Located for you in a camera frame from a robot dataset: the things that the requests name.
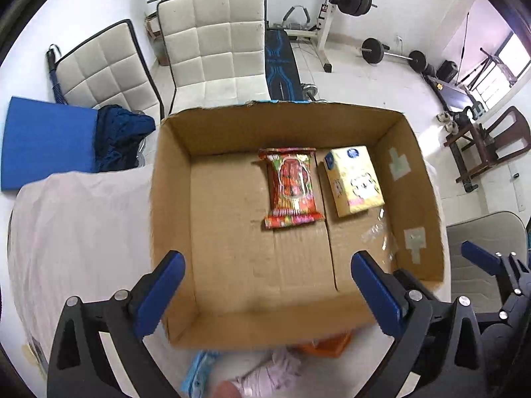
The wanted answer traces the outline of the white quilted chair left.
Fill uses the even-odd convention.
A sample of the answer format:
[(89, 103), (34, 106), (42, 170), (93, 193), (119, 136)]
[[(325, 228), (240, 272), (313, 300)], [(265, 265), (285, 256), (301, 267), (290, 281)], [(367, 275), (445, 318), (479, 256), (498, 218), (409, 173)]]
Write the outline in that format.
[(56, 63), (67, 104), (100, 109), (116, 104), (160, 123), (164, 104), (129, 19), (86, 39)]

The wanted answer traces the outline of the blue foam mat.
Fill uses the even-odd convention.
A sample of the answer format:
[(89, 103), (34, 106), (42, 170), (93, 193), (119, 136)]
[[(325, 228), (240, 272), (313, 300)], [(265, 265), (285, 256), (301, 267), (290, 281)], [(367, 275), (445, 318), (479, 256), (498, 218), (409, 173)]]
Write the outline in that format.
[(97, 111), (13, 97), (1, 158), (1, 190), (19, 190), (53, 173), (95, 170)]

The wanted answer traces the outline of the dark blue garment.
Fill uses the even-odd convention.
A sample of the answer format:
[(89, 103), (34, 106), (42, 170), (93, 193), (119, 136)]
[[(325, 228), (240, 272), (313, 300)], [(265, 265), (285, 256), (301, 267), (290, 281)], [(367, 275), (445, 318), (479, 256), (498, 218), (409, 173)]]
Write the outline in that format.
[(97, 111), (95, 172), (124, 171), (138, 165), (140, 143), (156, 129), (154, 119), (111, 104)]

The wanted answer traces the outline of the orange snack bag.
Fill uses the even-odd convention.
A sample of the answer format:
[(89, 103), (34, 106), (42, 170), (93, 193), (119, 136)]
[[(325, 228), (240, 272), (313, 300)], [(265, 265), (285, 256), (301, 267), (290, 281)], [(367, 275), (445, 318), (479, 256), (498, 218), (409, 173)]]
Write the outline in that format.
[(352, 332), (344, 332), (330, 338), (311, 341), (295, 346), (303, 354), (318, 358), (337, 359), (345, 351), (352, 339)]

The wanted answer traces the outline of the lilac cloth towel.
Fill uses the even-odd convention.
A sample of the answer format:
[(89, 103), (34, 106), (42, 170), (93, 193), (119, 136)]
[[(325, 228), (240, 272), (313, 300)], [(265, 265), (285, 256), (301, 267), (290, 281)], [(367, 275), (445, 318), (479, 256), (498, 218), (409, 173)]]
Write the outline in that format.
[(301, 360), (287, 348), (281, 348), (247, 374), (231, 379), (230, 384), (242, 397), (269, 397), (293, 386), (300, 373)]

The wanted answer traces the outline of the white quilted chair centre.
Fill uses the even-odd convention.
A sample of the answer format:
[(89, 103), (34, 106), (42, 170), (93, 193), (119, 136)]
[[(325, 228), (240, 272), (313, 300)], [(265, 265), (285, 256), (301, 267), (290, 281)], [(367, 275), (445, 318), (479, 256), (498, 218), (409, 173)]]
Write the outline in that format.
[(266, 0), (164, 0), (157, 15), (175, 86), (171, 114), (270, 99)]

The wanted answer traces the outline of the white quilted chair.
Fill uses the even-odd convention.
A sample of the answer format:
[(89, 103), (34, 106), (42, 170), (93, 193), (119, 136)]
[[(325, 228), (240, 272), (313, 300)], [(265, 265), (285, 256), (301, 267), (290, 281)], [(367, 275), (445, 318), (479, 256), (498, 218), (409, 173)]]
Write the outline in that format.
[(157, 15), (175, 86), (171, 114), (270, 99), (266, 0), (164, 0)]
[(160, 123), (164, 104), (129, 19), (86, 39), (56, 63), (67, 104), (100, 109), (116, 104)]

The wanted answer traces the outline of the blue white wrapper pack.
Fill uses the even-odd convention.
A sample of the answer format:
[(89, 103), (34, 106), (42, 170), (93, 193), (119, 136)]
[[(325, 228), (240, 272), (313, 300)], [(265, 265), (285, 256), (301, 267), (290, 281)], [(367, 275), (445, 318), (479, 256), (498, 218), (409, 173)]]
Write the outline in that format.
[(211, 369), (219, 357), (220, 352), (216, 350), (199, 351), (189, 366), (181, 391), (189, 398), (204, 397)]

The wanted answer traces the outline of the white table cloth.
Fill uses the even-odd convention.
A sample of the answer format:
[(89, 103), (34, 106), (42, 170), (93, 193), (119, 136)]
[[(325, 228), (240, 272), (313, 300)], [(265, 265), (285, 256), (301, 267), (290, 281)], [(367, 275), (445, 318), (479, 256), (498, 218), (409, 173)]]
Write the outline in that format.
[[(56, 173), (16, 197), (9, 275), (26, 333), (48, 361), (50, 397), (122, 396), (105, 355), (103, 339), (113, 339), (104, 308), (160, 263), (151, 255), (153, 169)], [(173, 346), (163, 316), (143, 343), (169, 382), (182, 350), (198, 349)]]

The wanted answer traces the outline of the yellow Vinda tissue pack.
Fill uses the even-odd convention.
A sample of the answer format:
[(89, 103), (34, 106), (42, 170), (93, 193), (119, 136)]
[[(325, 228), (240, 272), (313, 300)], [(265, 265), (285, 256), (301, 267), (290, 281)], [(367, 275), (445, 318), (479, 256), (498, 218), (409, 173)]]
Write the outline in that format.
[(340, 218), (384, 205), (367, 147), (331, 149), (324, 157), (324, 165)]

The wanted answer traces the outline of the cardboard box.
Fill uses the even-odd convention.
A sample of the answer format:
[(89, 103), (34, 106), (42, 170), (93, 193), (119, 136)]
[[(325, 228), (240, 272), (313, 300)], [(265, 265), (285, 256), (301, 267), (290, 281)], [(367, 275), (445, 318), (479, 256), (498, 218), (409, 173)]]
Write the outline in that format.
[(259, 101), (165, 118), (151, 255), (185, 259), (167, 338), (250, 350), (354, 330), (373, 319), (360, 251), (441, 289), (449, 267), (434, 190), (398, 111)]

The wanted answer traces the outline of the white weight bench rack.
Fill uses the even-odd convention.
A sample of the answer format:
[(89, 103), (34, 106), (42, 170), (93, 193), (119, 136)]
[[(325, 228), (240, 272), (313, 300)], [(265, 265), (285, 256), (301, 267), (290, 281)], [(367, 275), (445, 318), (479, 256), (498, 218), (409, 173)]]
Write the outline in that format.
[(326, 43), (330, 34), (331, 26), (333, 24), (334, 15), (338, 8), (337, 2), (339, 0), (324, 0), (320, 5), (320, 11), (317, 16), (316, 24), (311, 23), (308, 10), (303, 7), (305, 15), (307, 15), (307, 26), (298, 29), (291, 28), (288, 25), (288, 18), (294, 11), (295, 6), (290, 9), (283, 18), (281, 27), (286, 31), (290, 39), (299, 40), (304, 39), (310, 43), (311, 48), (316, 54), (320, 65), (326, 73), (331, 73), (333, 66), (326, 54)]

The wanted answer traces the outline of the red floral snack pack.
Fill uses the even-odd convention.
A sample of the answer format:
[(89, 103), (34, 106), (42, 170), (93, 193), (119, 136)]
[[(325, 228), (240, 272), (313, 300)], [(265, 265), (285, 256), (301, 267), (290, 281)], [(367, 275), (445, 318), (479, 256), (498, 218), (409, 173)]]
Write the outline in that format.
[(311, 168), (312, 147), (265, 148), (258, 152), (265, 162), (271, 208), (264, 219), (268, 230), (296, 227), (324, 220), (316, 205)]

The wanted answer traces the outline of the dark wooden chair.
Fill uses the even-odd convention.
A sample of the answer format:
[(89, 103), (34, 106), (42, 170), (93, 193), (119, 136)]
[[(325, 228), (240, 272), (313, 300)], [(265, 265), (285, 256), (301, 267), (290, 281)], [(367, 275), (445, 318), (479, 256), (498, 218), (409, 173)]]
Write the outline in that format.
[[(467, 122), (446, 137), (444, 146), (450, 149), (459, 172), (455, 182), (471, 193), (478, 189), (475, 178), (530, 151), (530, 125), (517, 107), (510, 106), (488, 128), (482, 123)], [(471, 147), (476, 149), (480, 161), (469, 169), (463, 153)]]

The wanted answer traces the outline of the floor barbell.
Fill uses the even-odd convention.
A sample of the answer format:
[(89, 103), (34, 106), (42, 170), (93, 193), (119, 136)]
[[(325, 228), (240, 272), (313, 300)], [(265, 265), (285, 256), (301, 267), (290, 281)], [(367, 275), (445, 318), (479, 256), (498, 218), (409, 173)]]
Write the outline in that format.
[(407, 60), (416, 73), (422, 73), (427, 68), (426, 56), (423, 52), (413, 50), (407, 56), (399, 55), (390, 52), (386, 45), (374, 38), (368, 38), (363, 41), (361, 53), (364, 61), (371, 65), (378, 65), (385, 57), (391, 57)]

